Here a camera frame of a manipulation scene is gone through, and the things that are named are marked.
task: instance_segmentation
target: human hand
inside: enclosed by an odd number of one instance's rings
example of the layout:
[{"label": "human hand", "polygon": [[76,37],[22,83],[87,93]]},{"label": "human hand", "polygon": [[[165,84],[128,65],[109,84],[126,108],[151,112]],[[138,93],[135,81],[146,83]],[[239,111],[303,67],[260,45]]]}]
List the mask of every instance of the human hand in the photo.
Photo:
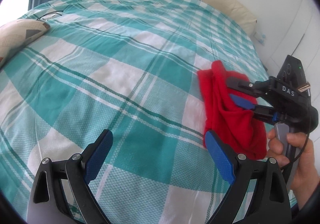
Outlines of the human hand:
[{"label": "human hand", "polygon": [[[269,150],[267,152],[268,157],[273,157],[278,161],[280,167],[283,167],[289,163],[289,159],[282,155],[283,144],[276,138],[276,131],[272,129],[268,133]],[[287,134],[287,142],[292,146],[302,149],[306,135],[304,133]],[[315,154],[313,149],[313,142],[309,139],[307,145],[300,156],[297,171],[293,178],[290,189],[293,190],[298,202],[299,209],[301,209],[319,183],[319,175],[315,167]]]}]

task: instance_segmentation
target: black cord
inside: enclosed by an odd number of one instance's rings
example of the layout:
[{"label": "black cord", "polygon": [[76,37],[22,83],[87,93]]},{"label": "black cord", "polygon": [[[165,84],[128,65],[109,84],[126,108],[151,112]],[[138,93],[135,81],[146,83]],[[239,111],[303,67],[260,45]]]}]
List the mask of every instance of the black cord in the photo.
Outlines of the black cord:
[{"label": "black cord", "polygon": [[286,169],[286,168],[288,168],[288,167],[290,167],[292,164],[294,164],[294,162],[295,162],[297,159],[300,158],[300,156],[302,155],[305,147],[307,146],[307,143],[308,143],[308,140],[309,140],[309,136],[310,136],[310,130],[311,130],[311,113],[310,113],[310,106],[311,106],[311,104],[310,104],[310,103],[309,103],[309,107],[308,107],[308,108],[309,108],[309,130],[308,130],[307,138],[306,138],[306,140],[305,140],[305,142],[304,142],[304,145],[303,145],[300,153],[299,153],[290,163],[288,163],[287,165],[281,167],[281,168],[280,168],[281,171],[284,170],[284,169]]},{"label": "black cord", "polygon": [[61,14],[61,13],[58,13],[58,12],[63,12],[63,11],[52,11],[52,12],[48,12],[48,13],[42,15],[40,18],[37,18],[37,21],[40,20],[40,19],[42,19],[44,16],[47,16],[47,15],[50,15],[50,14],[58,14],[58,15],[62,16],[62,14]]}]

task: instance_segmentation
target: bed sheet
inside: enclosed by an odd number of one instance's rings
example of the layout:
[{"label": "bed sheet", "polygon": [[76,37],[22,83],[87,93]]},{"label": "bed sheet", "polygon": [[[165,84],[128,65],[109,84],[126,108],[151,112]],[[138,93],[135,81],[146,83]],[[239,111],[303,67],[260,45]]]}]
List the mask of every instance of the bed sheet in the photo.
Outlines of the bed sheet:
[{"label": "bed sheet", "polygon": [[250,38],[200,0],[54,0],[23,18],[51,11],[63,15],[0,72],[6,197],[25,218],[41,159],[68,159],[110,129],[114,144],[90,188],[112,223],[205,223],[229,185],[203,147],[196,72],[221,60],[266,80]]}]

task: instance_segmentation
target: plaid bedspread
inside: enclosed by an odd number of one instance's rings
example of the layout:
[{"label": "plaid bedspread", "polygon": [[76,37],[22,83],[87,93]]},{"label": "plaid bedspread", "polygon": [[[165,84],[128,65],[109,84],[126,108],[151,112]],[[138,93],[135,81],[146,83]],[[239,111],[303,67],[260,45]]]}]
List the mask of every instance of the plaid bedspread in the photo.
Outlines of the plaid bedspread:
[{"label": "plaid bedspread", "polygon": [[41,159],[68,159],[110,129],[90,188],[112,223],[205,223],[228,183],[202,145],[196,72],[222,60],[266,80],[250,38],[200,0],[54,0],[23,18],[55,10],[51,30],[0,72],[1,190],[25,218]]}]

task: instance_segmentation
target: wrist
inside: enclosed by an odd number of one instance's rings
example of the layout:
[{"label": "wrist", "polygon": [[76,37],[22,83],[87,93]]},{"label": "wrist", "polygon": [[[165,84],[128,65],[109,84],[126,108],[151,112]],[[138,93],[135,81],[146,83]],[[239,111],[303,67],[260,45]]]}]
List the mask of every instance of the wrist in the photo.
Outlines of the wrist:
[{"label": "wrist", "polygon": [[306,178],[305,182],[303,182],[298,188],[293,190],[293,193],[297,199],[299,209],[302,209],[306,204],[308,199],[311,197],[316,187],[319,185],[320,177],[317,173],[317,170],[310,173],[310,176]]}]

